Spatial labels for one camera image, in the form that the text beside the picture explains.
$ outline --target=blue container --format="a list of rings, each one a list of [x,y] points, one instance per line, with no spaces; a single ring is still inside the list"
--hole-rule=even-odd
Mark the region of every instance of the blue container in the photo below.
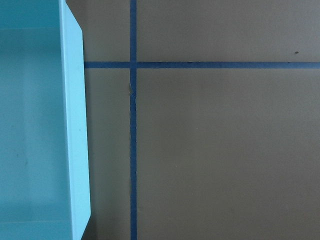
[[[0,5],[0,240],[80,240],[90,216],[82,31],[64,0]]]

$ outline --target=blue line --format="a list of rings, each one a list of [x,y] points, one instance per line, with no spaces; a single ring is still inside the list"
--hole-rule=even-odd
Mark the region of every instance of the blue line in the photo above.
[[[168,61],[138,62],[138,69],[320,69],[320,62]]]
[[[126,61],[85,61],[85,69],[128,69],[130,63]]]
[[[137,240],[137,0],[130,0],[130,237]]]

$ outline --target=horizontal blue line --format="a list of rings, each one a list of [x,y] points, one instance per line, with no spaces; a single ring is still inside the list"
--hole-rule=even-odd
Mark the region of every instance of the horizontal blue line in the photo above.
[[[127,61],[85,61],[86,69],[128,69],[130,62]]]
[[[320,69],[320,62],[174,61],[138,62],[138,69]]]
[[[86,69],[129,69],[128,61],[86,61]],[[140,61],[138,69],[320,69],[320,62]]]

